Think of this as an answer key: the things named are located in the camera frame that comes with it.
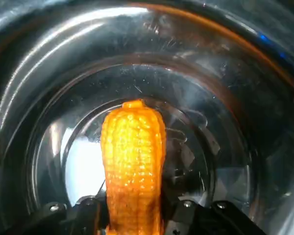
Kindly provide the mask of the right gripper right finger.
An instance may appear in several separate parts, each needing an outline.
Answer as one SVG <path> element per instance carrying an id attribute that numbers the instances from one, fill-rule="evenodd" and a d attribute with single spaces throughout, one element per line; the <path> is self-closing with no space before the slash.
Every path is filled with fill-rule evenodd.
<path id="1" fill-rule="evenodd" d="M 165 235 L 263 235 L 264 232 L 228 201 L 203 207 L 191 200 L 173 204 Z"/>

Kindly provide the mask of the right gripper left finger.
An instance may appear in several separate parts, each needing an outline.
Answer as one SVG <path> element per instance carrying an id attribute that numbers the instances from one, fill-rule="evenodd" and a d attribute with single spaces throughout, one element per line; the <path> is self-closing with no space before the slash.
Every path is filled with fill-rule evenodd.
<path id="1" fill-rule="evenodd" d="M 106 195 L 83 196 L 74 206 L 48 203 L 21 226 L 21 235 L 104 235 L 108 225 Z"/>

